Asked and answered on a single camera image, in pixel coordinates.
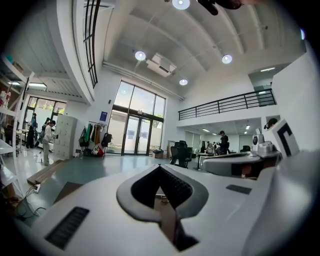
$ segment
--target air conditioner unit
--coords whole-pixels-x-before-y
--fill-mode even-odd
[[[166,78],[177,68],[170,60],[156,53],[152,59],[146,61],[147,68]]]

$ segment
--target ceiling light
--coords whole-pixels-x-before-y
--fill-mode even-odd
[[[29,83],[29,86],[47,88],[47,86],[44,83],[36,83],[36,82]]]
[[[172,0],[172,4],[178,10],[185,10],[190,6],[190,0]]]
[[[300,31],[301,31],[301,39],[305,40],[306,34],[305,34],[304,30],[302,28],[300,28]]]
[[[179,83],[180,83],[181,86],[186,86],[188,84],[188,80],[187,79],[181,79]]]
[[[13,85],[13,86],[19,86],[20,83],[19,82],[8,82],[9,85]]]
[[[135,53],[135,58],[138,60],[138,61],[144,61],[146,59],[146,54],[143,52],[143,51],[137,51]]]
[[[274,70],[274,69],[275,69],[275,67],[271,67],[271,68],[263,69],[260,72],[270,71],[270,70]]]
[[[223,62],[224,64],[229,64],[229,63],[231,63],[231,62],[232,62],[232,57],[231,57],[231,55],[224,55],[224,56],[222,57],[222,62]]]

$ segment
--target doorway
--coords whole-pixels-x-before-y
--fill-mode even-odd
[[[129,114],[123,137],[121,154],[148,156],[152,120]]]

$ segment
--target black railing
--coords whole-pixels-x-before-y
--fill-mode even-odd
[[[181,110],[179,121],[276,104],[272,89],[257,90]]]
[[[87,0],[85,8],[85,21],[83,43],[85,45],[87,68],[90,75],[93,88],[98,83],[96,58],[95,58],[95,33],[96,23],[101,0]]]

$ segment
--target bottle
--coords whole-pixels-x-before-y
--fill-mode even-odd
[[[8,108],[8,104],[9,104],[9,101],[10,101],[10,97],[11,97],[11,91],[9,91],[9,92],[6,94],[6,97],[5,97],[5,108],[6,108],[6,109]]]
[[[1,91],[0,93],[0,107],[4,107],[6,100],[6,91]]]

